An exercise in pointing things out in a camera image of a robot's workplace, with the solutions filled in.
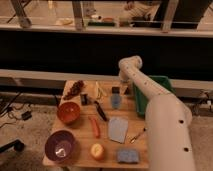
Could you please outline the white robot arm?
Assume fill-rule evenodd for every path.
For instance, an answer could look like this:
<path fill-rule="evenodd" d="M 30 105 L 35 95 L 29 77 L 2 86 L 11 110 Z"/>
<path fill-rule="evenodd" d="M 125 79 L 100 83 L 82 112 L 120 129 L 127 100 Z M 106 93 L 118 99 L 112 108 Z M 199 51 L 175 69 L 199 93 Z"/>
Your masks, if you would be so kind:
<path fill-rule="evenodd" d="M 140 71 L 140 56 L 118 63 L 122 80 L 132 80 L 147 97 L 145 112 L 149 171 L 196 171 L 188 126 L 192 112 L 177 96 Z"/>

